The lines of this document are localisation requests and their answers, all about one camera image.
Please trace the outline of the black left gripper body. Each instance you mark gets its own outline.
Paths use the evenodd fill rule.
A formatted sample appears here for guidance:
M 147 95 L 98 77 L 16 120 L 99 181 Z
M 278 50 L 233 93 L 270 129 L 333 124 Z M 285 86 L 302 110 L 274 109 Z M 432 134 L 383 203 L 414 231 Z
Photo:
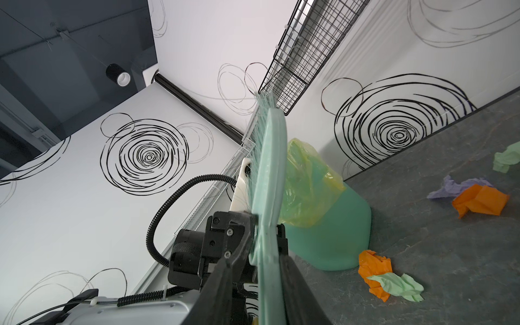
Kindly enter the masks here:
M 206 224 L 205 232 L 181 229 L 174 242 L 169 258 L 167 280 L 170 284 L 187 289 L 202 290 L 213 273 L 210 265 L 225 256 L 235 253 L 245 235 L 246 228 L 232 221 L 235 212 L 216 212 Z M 288 241 L 284 226 L 276 226 L 276 240 L 280 262 L 282 287 L 288 282 Z M 257 283 L 258 271 L 249 262 L 246 254 L 245 265 L 233 273 L 234 290 L 244 289 L 245 284 Z

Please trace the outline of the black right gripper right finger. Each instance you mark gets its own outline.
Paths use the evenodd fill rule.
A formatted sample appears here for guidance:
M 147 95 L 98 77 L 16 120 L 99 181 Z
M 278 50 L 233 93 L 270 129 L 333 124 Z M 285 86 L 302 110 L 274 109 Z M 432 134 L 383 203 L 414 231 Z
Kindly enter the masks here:
M 280 256 L 280 273 L 288 324 L 331 324 L 292 257 Z

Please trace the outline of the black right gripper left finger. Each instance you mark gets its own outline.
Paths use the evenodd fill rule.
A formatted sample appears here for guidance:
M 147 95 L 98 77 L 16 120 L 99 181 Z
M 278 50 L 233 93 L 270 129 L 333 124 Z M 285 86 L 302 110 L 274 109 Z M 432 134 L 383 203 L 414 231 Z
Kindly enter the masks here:
M 211 275 L 183 324 L 252 324 L 253 317 L 246 310 L 246 295 L 241 281 L 251 244 L 240 243 L 236 248 L 216 254 L 216 243 L 204 244 L 201 249 L 202 268 L 216 263 Z

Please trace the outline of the green hand brush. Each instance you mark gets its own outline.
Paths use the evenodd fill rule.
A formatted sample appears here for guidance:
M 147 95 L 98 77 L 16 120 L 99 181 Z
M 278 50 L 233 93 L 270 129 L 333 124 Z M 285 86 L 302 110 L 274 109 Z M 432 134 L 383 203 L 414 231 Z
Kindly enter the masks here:
M 272 93 L 258 94 L 257 104 L 248 191 L 258 224 L 249 261 L 257 268 L 259 323 L 286 324 L 277 226 L 286 180 L 287 124 Z

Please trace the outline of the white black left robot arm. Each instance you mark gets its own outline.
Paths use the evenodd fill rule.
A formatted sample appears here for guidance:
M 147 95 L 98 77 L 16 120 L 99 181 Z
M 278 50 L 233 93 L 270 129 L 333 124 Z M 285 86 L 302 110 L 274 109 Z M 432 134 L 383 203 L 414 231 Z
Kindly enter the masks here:
M 250 211 L 217 212 L 205 232 L 181 230 L 170 259 L 154 246 L 167 210 L 189 189 L 206 181 L 236 185 L 230 176 L 195 177 L 158 210 L 146 236 L 151 256 L 169 268 L 171 288 L 108 300 L 89 289 L 69 302 L 29 318 L 31 324 L 242 324 L 249 321 L 241 287 L 247 265 L 257 269 L 260 324 L 286 324 L 278 219 L 284 196 L 285 153 L 264 148 L 250 164 Z

